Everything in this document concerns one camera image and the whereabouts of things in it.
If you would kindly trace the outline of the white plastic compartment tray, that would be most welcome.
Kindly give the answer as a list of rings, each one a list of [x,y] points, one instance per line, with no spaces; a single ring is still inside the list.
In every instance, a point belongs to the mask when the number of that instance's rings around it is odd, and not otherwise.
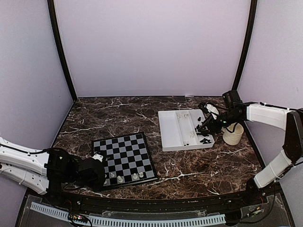
[[[212,135],[203,136],[197,132],[205,120],[201,110],[159,111],[158,118],[164,152],[213,147]]]

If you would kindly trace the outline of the black grey chessboard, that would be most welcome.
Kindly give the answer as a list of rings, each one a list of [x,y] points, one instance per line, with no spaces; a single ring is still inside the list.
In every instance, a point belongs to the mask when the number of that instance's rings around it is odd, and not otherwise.
[[[102,190],[147,183],[158,179],[144,132],[93,140],[91,144],[93,154],[100,151],[107,153],[104,162],[106,181]],[[144,173],[143,178],[139,177],[140,172]],[[110,177],[110,173],[114,173],[115,177]],[[133,179],[134,173],[138,175],[137,180]],[[117,176],[121,176],[124,182],[119,183]]]

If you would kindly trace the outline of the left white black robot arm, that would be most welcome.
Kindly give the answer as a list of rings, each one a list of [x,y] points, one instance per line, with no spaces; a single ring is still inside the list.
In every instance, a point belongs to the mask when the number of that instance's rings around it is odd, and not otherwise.
[[[105,181],[105,155],[97,153],[82,159],[62,148],[37,150],[0,139],[0,173],[40,195],[47,194],[56,206],[63,206],[67,196],[62,183],[87,186],[99,191]]]

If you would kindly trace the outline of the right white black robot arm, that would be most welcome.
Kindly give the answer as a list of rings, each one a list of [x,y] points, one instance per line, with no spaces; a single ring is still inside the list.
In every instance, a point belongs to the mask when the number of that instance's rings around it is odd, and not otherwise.
[[[203,136],[218,134],[222,128],[243,121],[259,122],[285,131],[282,150],[261,172],[247,183],[247,191],[242,194],[242,202],[252,205],[260,197],[260,189],[279,179],[292,167],[300,164],[303,156],[303,110],[268,105],[266,103],[244,103],[237,90],[223,94],[225,106],[221,108],[210,102],[201,102],[198,107],[208,114],[197,128]]]

